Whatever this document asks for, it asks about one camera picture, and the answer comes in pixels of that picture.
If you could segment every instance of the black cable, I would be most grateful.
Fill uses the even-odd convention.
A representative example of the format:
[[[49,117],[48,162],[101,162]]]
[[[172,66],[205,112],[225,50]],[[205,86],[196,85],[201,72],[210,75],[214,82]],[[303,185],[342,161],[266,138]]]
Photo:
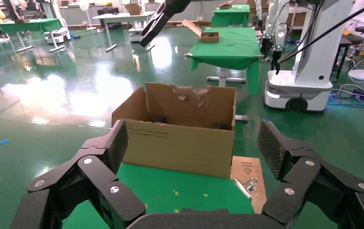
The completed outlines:
[[[329,34],[330,32],[332,32],[333,30],[335,30],[336,28],[338,28],[339,26],[343,25],[345,22],[349,21],[350,19],[354,18],[355,16],[361,14],[364,12],[364,8],[356,11],[355,13],[351,14],[350,16],[346,17],[345,19],[343,19],[342,21],[340,21],[339,23],[337,23],[336,25],[334,25],[333,27],[331,27],[330,29],[328,29],[327,31],[325,31],[323,34],[319,35],[317,38],[315,38],[314,40],[312,40],[311,42],[309,42],[308,44],[306,44],[304,47],[302,47],[300,50],[293,52],[292,54],[289,53],[285,56],[283,56],[282,58],[280,58],[277,62],[278,63],[283,63],[291,58],[293,58],[295,55],[297,55],[298,53],[300,53],[301,51],[305,50],[306,48],[310,47],[311,45],[313,45],[315,42],[319,41],[322,37],[326,36],[327,34]]]

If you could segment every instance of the robotic hand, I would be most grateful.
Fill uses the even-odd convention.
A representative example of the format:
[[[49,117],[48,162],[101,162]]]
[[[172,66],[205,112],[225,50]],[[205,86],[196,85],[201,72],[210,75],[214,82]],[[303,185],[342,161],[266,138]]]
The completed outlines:
[[[165,0],[142,31],[144,38],[140,45],[147,46],[161,32],[167,21],[174,14],[183,12],[190,2],[191,0]]]
[[[256,27],[262,29],[262,27],[263,27],[263,22],[262,22],[262,0],[256,0],[255,6],[256,6],[256,15],[255,15]]]

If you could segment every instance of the cable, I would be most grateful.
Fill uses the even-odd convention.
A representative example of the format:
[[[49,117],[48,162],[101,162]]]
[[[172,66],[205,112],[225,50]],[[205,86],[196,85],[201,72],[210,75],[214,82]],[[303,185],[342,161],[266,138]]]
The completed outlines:
[[[346,91],[346,90],[342,90],[342,87],[347,86],[347,85],[356,86],[356,87],[360,88],[362,91],[364,91],[364,88],[360,87],[359,85],[356,85],[356,84],[343,84],[343,85],[342,85],[339,89],[332,89],[333,91],[338,90],[338,93],[336,93],[336,94],[330,94],[330,95],[337,95],[337,94],[339,94],[341,91],[343,91],[343,92],[345,92],[345,93],[349,93],[349,94],[352,94],[352,95],[362,96],[362,95],[360,95],[360,94],[355,94],[355,93],[353,93],[353,92],[349,92],[349,91]]]
[[[314,44],[315,42],[319,41],[322,37],[326,36],[327,34],[329,34],[330,32],[332,32],[333,30],[335,30],[336,28],[338,28],[339,26],[343,25],[345,22],[347,22],[348,20],[354,18],[355,16],[361,14],[364,12],[364,7],[358,11],[356,11],[355,13],[351,14],[350,16],[346,17],[345,19],[343,19],[342,21],[340,21],[339,23],[337,23],[336,25],[334,25],[333,27],[331,27],[330,29],[328,29],[327,31],[325,31],[323,34],[319,35],[317,38],[315,38],[313,41],[309,42],[308,44],[306,44],[304,47],[302,47],[300,50],[294,52],[293,54],[287,54],[285,56],[283,56],[282,58],[280,58],[277,63],[283,63],[291,58],[293,58],[295,55],[297,55],[298,53],[300,53],[301,51],[305,50],[306,48],[310,47],[312,44]]]
[[[353,70],[356,66],[358,66],[361,62],[363,62],[364,61],[364,58],[361,60],[361,61],[359,61],[357,64],[355,64],[355,66],[353,66],[353,68],[351,68],[350,70],[349,70],[349,72],[351,71],[351,70]],[[348,74],[347,74],[347,76],[353,81],[353,83],[364,83],[364,81],[355,81],[354,80],[354,78],[352,78],[350,75],[349,75],[349,72],[348,72]]]

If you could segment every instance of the green tablecloth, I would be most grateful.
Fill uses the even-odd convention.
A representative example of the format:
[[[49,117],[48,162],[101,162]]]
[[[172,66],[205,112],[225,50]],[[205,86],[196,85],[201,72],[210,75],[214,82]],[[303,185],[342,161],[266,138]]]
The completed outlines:
[[[4,33],[21,32],[21,31],[42,31],[49,32],[58,30],[62,27],[60,21],[52,19],[35,19],[27,23],[15,24],[13,21],[0,23],[0,28]]]
[[[221,68],[245,70],[247,80],[259,78],[258,55],[261,54],[253,28],[208,28],[205,32],[219,32],[220,42],[196,44],[189,51],[192,54],[192,71],[200,63]]]
[[[122,164],[116,175],[146,205],[147,213],[180,213],[182,208],[253,213],[251,200],[230,179],[128,164]],[[84,202],[63,221],[63,228],[108,227],[92,205]]]
[[[216,9],[212,26],[240,25],[248,27],[249,5],[233,5],[230,9]]]

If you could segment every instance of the green floor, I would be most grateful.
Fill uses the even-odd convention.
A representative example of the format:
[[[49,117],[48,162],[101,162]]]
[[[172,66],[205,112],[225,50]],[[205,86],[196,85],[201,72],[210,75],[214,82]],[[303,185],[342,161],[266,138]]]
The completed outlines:
[[[53,54],[38,34],[27,34],[26,42],[35,48],[25,53],[16,54],[10,43],[0,45],[0,141],[9,140],[0,145],[0,229],[9,227],[27,183],[70,159],[86,139],[106,134],[111,112],[144,82],[217,85],[205,80],[218,75],[216,67],[202,64],[190,72],[184,54],[196,39],[186,28],[163,31],[150,52],[130,44],[127,30],[113,31],[111,36],[118,47],[109,53],[104,33],[68,42],[65,52]],[[16,37],[12,43],[19,47]],[[292,65],[288,62],[282,68],[289,70]],[[364,109],[329,105],[323,114],[265,109],[262,96],[269,69],[269,63],[261,63],[260,77],[249,79],[248,85],[227,83],[237,88],[237,113],[250,118],[246,124],[236,124],[234,155],[261,158],[267,195],[279,182],[257,146],[259,126],[266,120],[283,134],[308,141],[326,161],[364,178]],[[245,72],[232,75],[244,77]],[[340,81],[348,81],[345,74]],[[77,208],[71,220],[88,218],[91,210]],[[75,228],[71,225],[67,223],[67,228]],[[336,226],[307,203],[294,228]]]

